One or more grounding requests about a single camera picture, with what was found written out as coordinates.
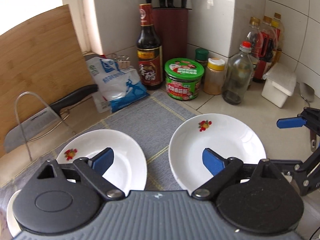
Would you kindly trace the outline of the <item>white plate with fruit print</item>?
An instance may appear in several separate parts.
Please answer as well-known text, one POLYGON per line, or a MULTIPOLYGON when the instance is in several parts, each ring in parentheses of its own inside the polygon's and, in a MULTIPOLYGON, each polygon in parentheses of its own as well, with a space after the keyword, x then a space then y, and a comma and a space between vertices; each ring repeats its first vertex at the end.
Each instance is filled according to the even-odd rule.
POLYGON ((57 162, 66 164, 80 157, 92 158, 107 147, 113 150, 114 161, 103 178, 125 194, 131 190, 143 191, 147 180, 145 155, 139 144, 123 132, 98 129, 84 133, 64 146, 57 162))

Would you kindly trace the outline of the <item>white plate fruit print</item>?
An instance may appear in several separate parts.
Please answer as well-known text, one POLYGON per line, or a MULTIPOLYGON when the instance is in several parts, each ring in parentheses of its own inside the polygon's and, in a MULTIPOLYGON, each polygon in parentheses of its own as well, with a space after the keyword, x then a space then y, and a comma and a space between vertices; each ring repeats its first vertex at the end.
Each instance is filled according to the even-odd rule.
POLYGON ((168 150, 172 174, 188 193, 213 177, 202 161, 205 148, 225 159, 236 157, 246 164, 257 164, 266 158, 259 137, 240 120, 216 113, 190 118, 173 133, 168 150))

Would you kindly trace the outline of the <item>metal spoon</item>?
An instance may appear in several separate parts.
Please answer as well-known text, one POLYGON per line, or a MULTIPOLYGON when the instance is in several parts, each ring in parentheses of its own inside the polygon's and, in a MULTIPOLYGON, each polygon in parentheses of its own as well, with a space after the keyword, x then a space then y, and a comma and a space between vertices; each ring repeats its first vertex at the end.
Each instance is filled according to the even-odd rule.
POLYGON ((308 107, 310 107, 310 103, 314 101, 315 91, 308 84, 301 82, 299 84, 300 96, 307 103, 308 107))

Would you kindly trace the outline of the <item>white plastic seasoning box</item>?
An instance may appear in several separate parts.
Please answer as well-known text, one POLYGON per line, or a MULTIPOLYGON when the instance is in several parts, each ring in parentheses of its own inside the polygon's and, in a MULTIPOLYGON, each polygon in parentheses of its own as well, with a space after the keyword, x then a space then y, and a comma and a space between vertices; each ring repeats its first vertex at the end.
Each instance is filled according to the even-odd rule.
POLYGON ((263 75, 265 84, 261 96, 282 108, 287 98, 292 96, 295 90, 297 78, 295 72, 281 63, 276 63, 263 75))

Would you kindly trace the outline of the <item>grey checked table mat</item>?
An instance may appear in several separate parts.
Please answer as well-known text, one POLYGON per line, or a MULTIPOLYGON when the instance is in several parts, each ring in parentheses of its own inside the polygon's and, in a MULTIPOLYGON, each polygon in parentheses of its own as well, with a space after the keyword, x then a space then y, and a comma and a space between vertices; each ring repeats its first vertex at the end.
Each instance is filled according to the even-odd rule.
MULTIPOLYGON (((198 112, 186 103, 173 100, 162 90, 153 92, 132 105, 111 114, 99 114, 92 99, 87 99, 70 110, 68 121, 79 133, 96 129, 114 129, 133 139, 142 148, 148 165, 147 190, 178 190, 168 161, 168 145, 182 122, 198 112)), ((1 157, 1 212, 5 212, 10 197, 48 159, 55 159, 74 137, 63 127, 29 147, 21 146, 1 157)))

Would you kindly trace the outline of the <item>clear glass bottle red cap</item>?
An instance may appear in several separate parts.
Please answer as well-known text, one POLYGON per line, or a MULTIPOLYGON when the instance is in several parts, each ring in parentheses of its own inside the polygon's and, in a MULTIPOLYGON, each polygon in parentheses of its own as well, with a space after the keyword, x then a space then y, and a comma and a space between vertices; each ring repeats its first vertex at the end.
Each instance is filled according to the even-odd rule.
POLYGON ((222 87, 222 97, 231 105, 242 102, 248 89, 253 73, 253 63, 250 58, 251 43, 243 41, 239 52, 232 56, 227 63, 227 74, 222 87))

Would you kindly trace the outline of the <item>white blue salt bag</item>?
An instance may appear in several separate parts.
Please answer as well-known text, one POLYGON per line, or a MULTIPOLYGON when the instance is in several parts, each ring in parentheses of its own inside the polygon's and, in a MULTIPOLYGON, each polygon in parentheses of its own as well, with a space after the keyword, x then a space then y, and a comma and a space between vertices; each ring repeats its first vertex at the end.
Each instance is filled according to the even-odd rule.
POLYGON ((98 86, 98 91, 93 93, 93 100, 99 113, 108 110, 114 113, 149 96, 137 70, 130 64, 102 56, 91 56, 86 64, 98 86))

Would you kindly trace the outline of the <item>yellow lid spice jar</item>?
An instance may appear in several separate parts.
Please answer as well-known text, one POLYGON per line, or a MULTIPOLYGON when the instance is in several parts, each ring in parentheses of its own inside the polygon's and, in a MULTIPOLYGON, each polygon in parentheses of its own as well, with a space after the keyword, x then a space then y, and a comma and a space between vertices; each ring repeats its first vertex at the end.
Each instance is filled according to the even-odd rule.
POLYGON ((225 81, 225 61, 218 58, 209 58, 204 77, 205 93, 219 95, 225 81))

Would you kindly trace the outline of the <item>dark sauce bottle gold cap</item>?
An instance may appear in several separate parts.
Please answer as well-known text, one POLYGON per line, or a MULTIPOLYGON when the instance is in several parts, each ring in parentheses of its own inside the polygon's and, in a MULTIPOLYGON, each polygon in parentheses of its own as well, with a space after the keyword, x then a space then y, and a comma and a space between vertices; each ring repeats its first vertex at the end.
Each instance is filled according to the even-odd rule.
POLYGON ((272 60, 273 51, 277 48, 277 35, 272 27, 272 18, 264 16, 260 25, 260 31, 263 35, 263 46, 259 50, 259 62, 253 76, 253 81, 263 83, 263 75, 269 70, 272 60))

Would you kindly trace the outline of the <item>green lid sauce tub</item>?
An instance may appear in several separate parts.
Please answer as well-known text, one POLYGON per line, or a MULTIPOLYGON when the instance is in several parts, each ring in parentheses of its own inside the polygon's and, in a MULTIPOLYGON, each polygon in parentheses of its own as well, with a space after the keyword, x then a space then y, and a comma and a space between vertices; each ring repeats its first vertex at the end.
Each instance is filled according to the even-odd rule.
POLYGON ((165 63, 165 87, 168 96, 180 101, 197 98, 204 67, 185 58, 170 59, 165 63))

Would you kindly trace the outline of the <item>yellow oil bottle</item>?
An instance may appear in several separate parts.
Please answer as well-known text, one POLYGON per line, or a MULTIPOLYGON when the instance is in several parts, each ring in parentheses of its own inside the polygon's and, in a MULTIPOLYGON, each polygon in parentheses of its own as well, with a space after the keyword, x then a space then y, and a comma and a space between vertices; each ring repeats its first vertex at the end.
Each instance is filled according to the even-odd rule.
POLYGON ((272 27, 277 33, 277 50, 275 52, 271 66, 274 66, 280 59, 283 52, 284 43, 284 26, 281 22, 281 14, 275 12, 271 23, 272 27))

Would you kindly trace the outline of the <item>green cap spice jar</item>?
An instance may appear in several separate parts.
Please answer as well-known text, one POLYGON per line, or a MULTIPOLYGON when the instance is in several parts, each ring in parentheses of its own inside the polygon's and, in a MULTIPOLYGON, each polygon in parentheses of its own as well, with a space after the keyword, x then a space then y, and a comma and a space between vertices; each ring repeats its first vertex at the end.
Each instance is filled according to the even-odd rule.
POLYGON ((209 51, 207 49, 204 49, 204 48, 195 49, 195 61, 198 62, 200 65, 202 65, 204 68, 204 74, 201 79, 202 84, 204 84, 206 68, 208 65, 208 56, 209 56, 209 51))

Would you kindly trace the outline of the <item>dark vinegar bottle red label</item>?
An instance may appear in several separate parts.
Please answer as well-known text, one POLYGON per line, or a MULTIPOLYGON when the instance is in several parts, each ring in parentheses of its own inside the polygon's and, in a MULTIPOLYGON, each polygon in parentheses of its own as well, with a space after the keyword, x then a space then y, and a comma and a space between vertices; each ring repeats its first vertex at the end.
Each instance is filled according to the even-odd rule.
POLYGON ((152 5, 141 4, 139 13, 141 30, 136 46, 140 79, 148 90, 157 90, 163 84, 162 44, 155 31, 152 5))

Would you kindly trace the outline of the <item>bamboo cutting board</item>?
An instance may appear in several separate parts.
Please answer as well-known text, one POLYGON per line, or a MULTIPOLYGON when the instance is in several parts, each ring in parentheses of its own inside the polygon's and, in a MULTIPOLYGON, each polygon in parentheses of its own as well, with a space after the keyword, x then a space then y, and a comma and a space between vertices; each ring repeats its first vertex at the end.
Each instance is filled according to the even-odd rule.
POLYGON ((68 5, 41 13, 1 35, 1 143, 17 126, 14 104, 25 91, 51 104, 93 83, 68 5))

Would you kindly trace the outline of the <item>dark red knife block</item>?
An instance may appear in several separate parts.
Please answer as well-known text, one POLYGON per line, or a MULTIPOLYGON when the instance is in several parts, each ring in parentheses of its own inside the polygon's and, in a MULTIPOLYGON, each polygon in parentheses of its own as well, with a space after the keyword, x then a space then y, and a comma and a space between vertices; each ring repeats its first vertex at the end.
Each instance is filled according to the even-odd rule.
POLYGON ((153 22, 162 43, 163 64, 168 60, 187 55, 187 8, 153 8, 153 22))

